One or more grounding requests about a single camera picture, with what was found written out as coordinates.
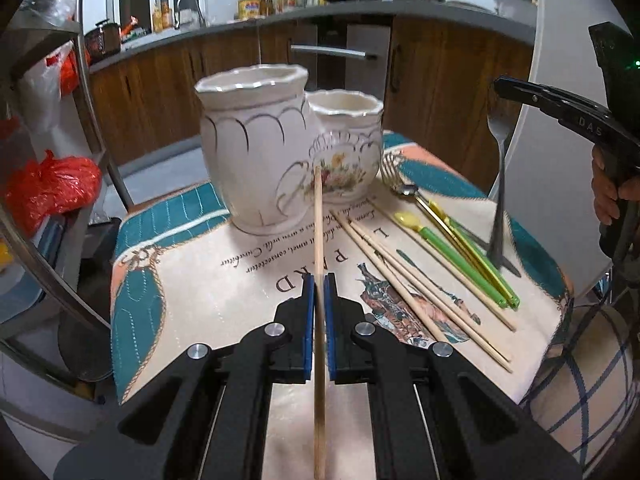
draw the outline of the faucet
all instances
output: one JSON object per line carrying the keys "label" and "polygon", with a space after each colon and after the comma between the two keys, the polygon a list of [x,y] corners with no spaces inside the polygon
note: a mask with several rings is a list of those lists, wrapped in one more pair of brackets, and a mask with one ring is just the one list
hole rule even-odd
{"label": "faucet", "polygon": [[[177,18],[175,21],[176,30],[180,28],[180,4],[182,3],[182,1],[183,0],[178,0],[178,3],[175,5],[175,13],[177,14]],[[202,11],[200,10],[198,0],[193,0],[193,3],[196,4],[196,12],[198,13],[198,24],[202,27],[203,25],[206,25],[206,22],[204,21],[204,17],[202,15]]]}

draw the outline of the blue gripper pad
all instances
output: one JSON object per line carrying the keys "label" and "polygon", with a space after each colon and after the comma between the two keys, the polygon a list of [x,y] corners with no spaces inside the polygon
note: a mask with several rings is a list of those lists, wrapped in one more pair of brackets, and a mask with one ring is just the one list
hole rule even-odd
{"label": "blue gripper pad", "polygon": [[308,381],[311,379],[311,364],[314,354],[314,305],[316,304],[316,286],[312,274],[307,274],[305,281],[305,288],[309,291],[309,296],[306,304],[306,330],[305,338],[302,341],[302,355],[304,356],[305,381]]}
{"label": "blue gripper pad", "polygon": [[329,275],[324,277],[324,324],[326,326],[326,363],[329,368],[329,380],[335,381],[334,308]]}

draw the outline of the double vase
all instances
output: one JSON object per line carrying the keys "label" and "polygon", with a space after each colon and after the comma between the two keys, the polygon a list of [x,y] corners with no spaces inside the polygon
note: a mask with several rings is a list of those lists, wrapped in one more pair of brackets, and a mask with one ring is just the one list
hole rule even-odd
{"label": "double vase", "polygon": [[298,224],[321,168],[324,200],[363,197],[382,156],[383,104],[361,92],[305,92],[305,68],[258,65],[201,79],[202,151],[233,223],[255,235]]}

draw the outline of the kitchen counter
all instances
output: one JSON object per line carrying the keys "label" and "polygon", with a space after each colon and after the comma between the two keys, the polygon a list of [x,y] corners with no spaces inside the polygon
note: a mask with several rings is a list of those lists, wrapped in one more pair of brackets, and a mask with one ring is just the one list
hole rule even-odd
{"label": "kitchen counter", "polygon": [[413,16],[417,18],[433,18],[447,22],[457,22],[462,25],[482,28],[498,32],[508,38],[533,45],[536,39],[536,29],[514,22],[507,18],[502,18],[496,14],[482,12],[480,10],[464,9],[462,7],[442,4],[431,0],[395,0],[390,2],[378,0],[357,0],[354,2],[341,2],[325,6],[307,7],[305,9],[293,10],[282,14],[275,14],[268,18],[258,20],[242,20],[230,23],[214,23],[209,27],[192,28],[184,32],[178,32],[167,37],[159,37],[157,41],[147,41],[146,43],[135,45],[121,53],[108,57],[101,62],[91,66],[90,73],[95,73],[101,69],[129,59],[136,54],[146,52],[159,46],[165,46],[176,41],[189,38],[197,38],[207,34],[217,34],[230,30],[249,27],[263,27],[273,23],[287,22],[292,20],[309,20],[321,18],[323,16],[345,16],[348,14],[387,14],[398,16]]}

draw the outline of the red plastic bag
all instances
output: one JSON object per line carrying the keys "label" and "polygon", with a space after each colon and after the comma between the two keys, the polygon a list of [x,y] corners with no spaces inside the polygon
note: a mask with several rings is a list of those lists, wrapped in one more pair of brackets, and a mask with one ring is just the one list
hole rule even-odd
{"label": "red plastic bag", "polygon": [[[84,58],[86,59],[86,63],[89,64],[91,58],[86,50],[84,51]],[[60,67],[60,95],[64,97],[65,95],[71,94],[71,92],[78,88],[78,85],[76,50],[72,49]]]}
{"label": "red plastic bag", "polygon": [[30,160],[11,175],[4,198],[14,221],[31,237],[44,217],[92,204],[101,183],[102,172],[91,159],[55,159],[47,150],[40,164]]}

